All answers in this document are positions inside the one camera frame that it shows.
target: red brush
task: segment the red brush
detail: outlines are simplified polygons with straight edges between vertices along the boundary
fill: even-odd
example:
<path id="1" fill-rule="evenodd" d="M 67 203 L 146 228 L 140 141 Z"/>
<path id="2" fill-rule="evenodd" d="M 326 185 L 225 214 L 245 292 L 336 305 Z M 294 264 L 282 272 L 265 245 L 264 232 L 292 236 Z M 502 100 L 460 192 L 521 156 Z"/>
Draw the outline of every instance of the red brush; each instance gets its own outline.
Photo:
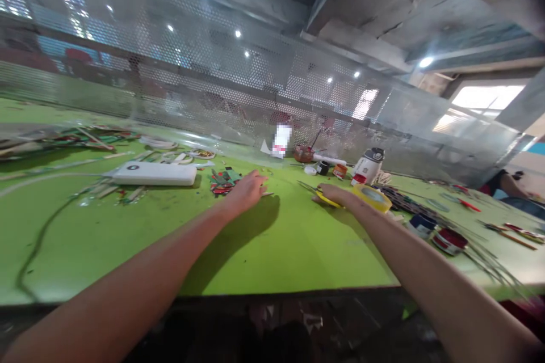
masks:
<path id="1" fill-rule="evenodd" d="M 458 200 L 460 200 L 460 203 L 461 203 L 462 205 L 464 205 L 466 208 L 470 208 L 470 209 L 475 210 L 475 211 L 477 211 L 477 212 L 479 212 L 479 213 L 481 212 L 480 209 L 478 209 L 478 208 L 475 207 L 474 205 L 468 203 L 467 201 L 464 201 L 464 200 L 462 200 L 462 199 L 458 199 Z"/>

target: metal screen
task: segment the metal screen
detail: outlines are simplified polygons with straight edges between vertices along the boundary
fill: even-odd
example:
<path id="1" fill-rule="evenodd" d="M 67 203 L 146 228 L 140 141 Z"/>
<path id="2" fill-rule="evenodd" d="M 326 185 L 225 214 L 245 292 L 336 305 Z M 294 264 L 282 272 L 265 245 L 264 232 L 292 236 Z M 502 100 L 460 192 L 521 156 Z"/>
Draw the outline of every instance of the metal screen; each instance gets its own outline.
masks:
<path id="1" fill-rule="evenodd" d="M 0 0 L 2 95 L 478 185 L 531 137 L 207 0 Z"/>

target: hand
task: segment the hand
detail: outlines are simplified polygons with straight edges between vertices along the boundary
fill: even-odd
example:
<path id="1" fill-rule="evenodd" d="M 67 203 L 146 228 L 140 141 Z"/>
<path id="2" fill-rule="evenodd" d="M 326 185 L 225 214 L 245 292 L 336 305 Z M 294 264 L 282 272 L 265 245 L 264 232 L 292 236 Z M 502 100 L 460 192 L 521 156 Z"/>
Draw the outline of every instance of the hand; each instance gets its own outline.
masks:
<path id="1" fill-rule="evenodd" d="M 222 206 L 225 206 L 235 217 L 249 210 L 267 191 L 267 186 L 262 185 L 267 179 L 267 176 L 260 175 L 257 170 L 248 173 L 229 192 L 222 201 Z"/>
<path id="2" fill-rule="evenodd" d="M 352 193 L 348 190 L 344 190 L 332 184 L 320 183 L 318 185 L 318 188 L 322 189 L 322 193 L 327 199 L 330 199 L 331 201 L 336 202 L 343 207 L 346 207 L 348 199 L 350 198 L 350 196 L 352 196 Z M 324 201 L 321 200 L 318 196 L 313 197 L 312 200 L 317 203 L 324 203 Z"/>

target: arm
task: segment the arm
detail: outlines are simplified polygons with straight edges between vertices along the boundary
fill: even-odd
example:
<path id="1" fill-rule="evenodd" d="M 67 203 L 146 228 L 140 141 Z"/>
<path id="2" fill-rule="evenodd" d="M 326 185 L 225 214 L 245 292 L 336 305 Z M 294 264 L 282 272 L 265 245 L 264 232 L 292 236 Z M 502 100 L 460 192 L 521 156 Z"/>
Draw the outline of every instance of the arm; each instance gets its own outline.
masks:
<path id="1" fill-rule="evenodd" d="M 521 189 L 510 174 L 503 174 L 500 179 L 500 188 L 509 197 L 519 197 L 520 199 L 529 199 L 530 195 Z"/>
<path id="2" fill-rule="evenodd" d="M 352 193 L 328 184 L 319 187 L 364 226 L 453 362 L 519 362 L 540 347 L 526 327 L 424 240 Z"/>
<path id="3" fill-rule="evenodd" d="M 8 350 L 11 362 L 119 362 L 174 300 L 221 229 L 254 206 L 267 178 L 253 171 L 224 200 L 55 309 Z"/>

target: red paint jar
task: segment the red paint jar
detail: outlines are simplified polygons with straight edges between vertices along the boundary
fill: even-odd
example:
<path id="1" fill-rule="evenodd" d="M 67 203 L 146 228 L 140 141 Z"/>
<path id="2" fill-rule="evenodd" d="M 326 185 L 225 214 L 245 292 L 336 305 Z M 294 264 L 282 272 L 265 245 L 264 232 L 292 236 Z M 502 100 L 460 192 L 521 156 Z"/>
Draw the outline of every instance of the red paint jar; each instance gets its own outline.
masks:
<path id="1" fill-rule="evenodd" d="M 434 235 L 431 241 L 440 249 L 450 255 L 458 255 L 466 249 L 468 240 L 454 230 L 444 228 Z"/>
<path id="2" fill-rule="evenodd" d="M 309 163 L 314 157 L 314 151 L 309 146 L 297 145 L 294 148 L 294 159 L 300 163 Z"/>
<path id="3" fill-rule="evenodd" d="M 356 173 L 350 182 L 350 185 L 356 185 L 358 183 L 365 184 L 367 178 L 364 175 Z"/>

